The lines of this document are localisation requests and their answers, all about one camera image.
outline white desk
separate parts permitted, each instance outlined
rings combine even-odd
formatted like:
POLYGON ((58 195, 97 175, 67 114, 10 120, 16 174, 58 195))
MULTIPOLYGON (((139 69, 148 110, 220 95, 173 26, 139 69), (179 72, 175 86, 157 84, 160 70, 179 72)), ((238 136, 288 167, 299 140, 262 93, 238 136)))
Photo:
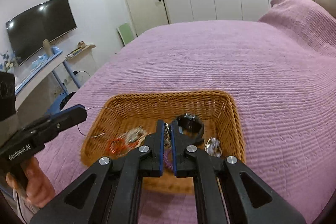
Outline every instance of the white desk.
POLYGON ((56 77, 56 80, 61 85, 65 92, 68 92, 64 87, 58 76, 53 70, 59 65, 63 64, 73 79, 74 83, 78 88, 81 87, 81 84, 78 82, 76 76, 73 74, 70 66, 67 64, 65 59, 66 54, 63 51, 55 52, 55 54, 49 57, 43 64, 37 67, 22 83, 15 87, 15 107, 16 110, 19 109, 20 105, 23 101, 28 97, 28 95, 38 86, 39 83, 42 82, 44 78, 47 77, 51 72, 56 77))

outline television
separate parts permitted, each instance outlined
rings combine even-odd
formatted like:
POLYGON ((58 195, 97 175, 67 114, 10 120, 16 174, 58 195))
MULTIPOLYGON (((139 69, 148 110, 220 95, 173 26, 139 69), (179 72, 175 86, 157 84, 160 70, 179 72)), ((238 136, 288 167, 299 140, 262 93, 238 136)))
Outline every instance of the television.
POLYGON ((49 42, 76 29, 68 0, 49 0, 19 14, 6 23, 13 53, 19 65, 49 42))

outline purple bedspread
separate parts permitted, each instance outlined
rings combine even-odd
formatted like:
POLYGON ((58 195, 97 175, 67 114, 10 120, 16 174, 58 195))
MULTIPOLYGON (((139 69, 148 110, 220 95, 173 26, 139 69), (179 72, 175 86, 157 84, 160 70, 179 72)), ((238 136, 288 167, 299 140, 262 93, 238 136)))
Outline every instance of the purple bedspread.
MULTIPOLYGON (((310 0, 273 0, 259 22, 191 22, 145 32, 67 107, 102 106, 120 93, 227 91, 238 107, 247 165, 310 224, 336 188, 335 58, 331 15, 310 0)), ((88 119, 86 129, 95 115, 88 119)), ((86 169, 83 139, 71 128, 38 154, 58 193, 86 169)), ((194 197, 145 191, 139 222, 196 223, 194 197)))

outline orange basket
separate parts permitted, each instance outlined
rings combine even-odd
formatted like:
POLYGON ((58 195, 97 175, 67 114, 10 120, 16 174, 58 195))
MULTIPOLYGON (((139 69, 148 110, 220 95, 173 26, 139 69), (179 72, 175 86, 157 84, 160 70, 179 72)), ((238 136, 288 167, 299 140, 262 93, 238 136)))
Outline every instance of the orange basket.
MULTIPOLYGON (((110 98, 93 123, 81 150, 81 160, 91 166, 102 156, 110 156, 106 146, 109 140, 142 126, 153 133, 159 119, 170 123, 175 117, 192 113, 204 123, 205 143, 212 136, 220 140, 223 156, 233 155, 245 162, 245 142, 235 101, 219 90, 196 92, 120 94, 110 98)), ((161 178, 144 178, 144 189, 161 193, 194 193, 192 178, 176 178, 165 170, 161 178)))

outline metal screw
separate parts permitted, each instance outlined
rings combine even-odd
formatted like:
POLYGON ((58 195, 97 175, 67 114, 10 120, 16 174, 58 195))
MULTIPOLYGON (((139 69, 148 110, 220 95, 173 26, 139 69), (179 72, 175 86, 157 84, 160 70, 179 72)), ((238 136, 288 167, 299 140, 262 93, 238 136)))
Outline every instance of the metal screw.
POLYGON ((100 163, 101 165, 106 165, 106 164, 108 164, 109 162, 110 162, 110 159, 109 159, 108 157, 102 157, 102 158, 99 159, 99 163, 100 163))
POLYGON ((187 146, 187 151, 190 152, 190 153, 196 152, 196 150, 197 150, 197 147, 194 146, 194 145, 188 145, 187 146))
POLYGON ((146 153, 146 152, 149 151, 149 147, 147 145, 142 145, 142 146, 139 147, 139 151, 141 153, 146 153))
POLYGON ((230 164, 235 164, 237 162, 237 158, 235 156, 228 156, 226 161, 230 164))

